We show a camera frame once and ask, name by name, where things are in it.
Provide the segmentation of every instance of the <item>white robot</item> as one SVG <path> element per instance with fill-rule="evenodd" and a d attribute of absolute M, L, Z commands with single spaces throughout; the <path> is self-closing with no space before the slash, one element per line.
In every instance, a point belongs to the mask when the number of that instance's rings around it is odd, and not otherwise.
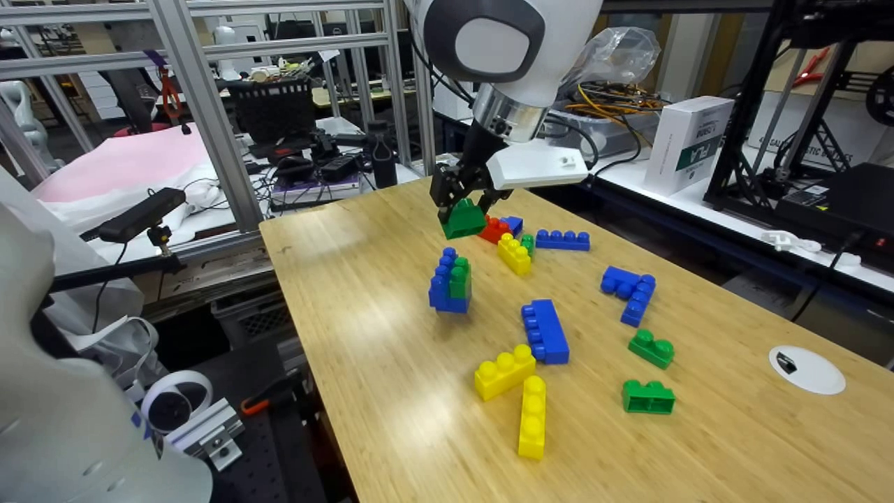
<path fill-rule="evenodd" d="M 460 163 L 432 178 L 440 218 L 471 191 L 482 191 L 477 203 L 485 209 L 510 188 L 586 175 L 575 150 L 506 143 L 530 139 L 597 10 L 600 0 L 410 6 L 429 61 L 452 77 L 482 83 Z M 52 244 L 0 203 L 0 501 L 209 501 L 209 470 L 172 449 L 160 459 L 109 375 L 87 360 L 52 360 L 33 344 L 27 320 L 47 293 L 49 256 Z"/>

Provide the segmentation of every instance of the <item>red lego brick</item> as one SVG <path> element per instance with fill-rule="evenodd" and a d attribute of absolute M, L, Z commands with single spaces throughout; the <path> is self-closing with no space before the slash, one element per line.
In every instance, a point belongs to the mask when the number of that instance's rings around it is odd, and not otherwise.
<path fill-rule="evenodd" d="M 506 225 L 506 220 L 499 220 L 499 218 L 485 218 L 485 223 L 482 223 L 482 228 L 480 228 L 480 238 L 488 239 L 488 244 L 496 244 L 499 234 L 506 234 L 506 231 L 510 231 L 510 228 Z"/>

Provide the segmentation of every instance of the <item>table surface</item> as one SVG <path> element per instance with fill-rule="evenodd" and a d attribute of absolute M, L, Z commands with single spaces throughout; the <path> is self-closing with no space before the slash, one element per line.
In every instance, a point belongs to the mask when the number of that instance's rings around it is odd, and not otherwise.
<path fill-rule="evenodd" d="M 480 238 L 468 256 L 468 316 L 426 306 L 443 249 L 426 182 L 262 223 L 283 293 L 361 501 L 887 501 L 894 491 L 894 378 L 718 284 L 658 260 L 524 191 L 495 206 L 528 228 L 586 228 L 596 252 L 538 252 L 513 276 Z M 646 327 L 675 364 L 626 348 L 605 265 L 658 281 Z M 520 306 L 556 300 L 572 347 L 548 381 L 548 453 L 516 459 L 520 390 L 480 403 L 471 369 L 523 341 Z M 767 365 L 795 344 L 847 375 L 812 397 Z M 663 381 L 674 415 L 632 415 L 622 381 Z"/>
<path fill-rule="evenodd" d="M 640 163 L 616 165 L 616 168 L 600 172 L 600 178 L 605 178 L 609 185 L 616 185 L 622 191 L 640 193 L 650 202 L 658 202 L 664 206 L 674 206 L 679 211 L 688 211 L 693 218 L 710 220 L 714 225 L 723 225 L 723 228 L 731 228 L 731 231 L 745 234 L 752 239 L 760 239 L 765 245 L 773 245 L 772 231 L 778 231 L 778 228 L 772 228 L 760 220 L 745 220 L 734 211 L 718 211 L 704 202 L 704 188 L 710 178 L 696 182 L 693 188 L 679 191 L 679 193 L 663 193 L 663 191 L 649 188 L 646 170 L 649 170 L 649 160 L 640 160 Z M 784 249 L 784 255 L 811 260 L 825 267 L 836 260 L 836 255 L 818 249 L 815 239 L 798 239 L 798 238 L 792 239 L 790 249 Z M 894 293 L 894 276 L 886 272 L 876 272 L 876 267 L 866 267 L 857 255 L 844 255 L 844 260 L 836 265 L 836 274 L 844 274 L 844 276 L 861 280 L 871 287 Z"/>

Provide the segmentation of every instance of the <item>yellow lego brick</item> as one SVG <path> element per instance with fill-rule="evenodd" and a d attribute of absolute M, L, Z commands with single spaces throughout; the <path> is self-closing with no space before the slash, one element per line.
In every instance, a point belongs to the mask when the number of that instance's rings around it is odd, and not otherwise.
<path fill-rule="evenodd" d="M 548 385 L 530 375 L 523 385 L 520 456 L 542 459 L 548 449 Z"/>
<path fill-rule="evenodd" d="M 530 274 L 530 255 L 513 234 L 499 234 L 496 239 L 499 260 L 520 276 Z"/>
<path fill-rule="evenodd" d="M 535 360 L 528 344 L 516 344 L 510 351 L 499 351 L 495 360 L 482 360 L 474 369 L 474 390 L 485 403 L 506 395 L 506 388 L 523 382 L 535 371 Z"/>

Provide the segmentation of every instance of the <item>green lego brick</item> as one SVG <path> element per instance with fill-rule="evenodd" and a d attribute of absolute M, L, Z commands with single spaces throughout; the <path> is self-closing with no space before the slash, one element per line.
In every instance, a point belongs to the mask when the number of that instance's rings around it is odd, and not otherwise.
<path fill-rule="evenodd" d="M 622 382 L 622 411 L 629 414 L 674 414 L 674 388 L 664 388 L 663 382 L 640 382 L 626 381 Z"/>
<path fill-rule="evenodd" d="M 533 234 L 520 234 L 523 245 L 528 249 L 528 255 L 533 256 L 535 255 L 535 239 Z"/>
<path fill-rule="evenodd" d="M 653 337 L 649 330 L 637 330 L 629 348 L 658 369 L 674 364 L 674 344 Z"/>
<path fill-rule="evenodd" d="M 450 267 L 450 297 L 468 300 L 471 297 L 471 265 L 466 256 L 457 256 Z"/>
<path fill-rule="evenodd" d="M 464 238 L 464 234 L 477 234 L 485 223 L 485 216 L 480 211 L 477 203 L 468 198 L 457 202 L 443 223 L 446 239 Z"/>

